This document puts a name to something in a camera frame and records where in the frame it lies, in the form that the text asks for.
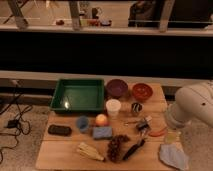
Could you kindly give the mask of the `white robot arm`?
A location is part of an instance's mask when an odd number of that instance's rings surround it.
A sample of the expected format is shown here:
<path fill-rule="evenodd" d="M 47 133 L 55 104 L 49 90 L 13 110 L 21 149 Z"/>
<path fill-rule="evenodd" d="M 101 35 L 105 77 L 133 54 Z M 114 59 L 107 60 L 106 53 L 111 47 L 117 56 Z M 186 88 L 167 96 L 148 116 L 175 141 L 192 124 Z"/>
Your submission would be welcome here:
<path fill-rule="evenodd" d="M 201 82 L 179 88 L 175 101 L 164 113 L 167 125 L 164 142 L 171 144 L 179 137 L 179 130 L 196 118 L 213 128 L 213 82 Z"/>

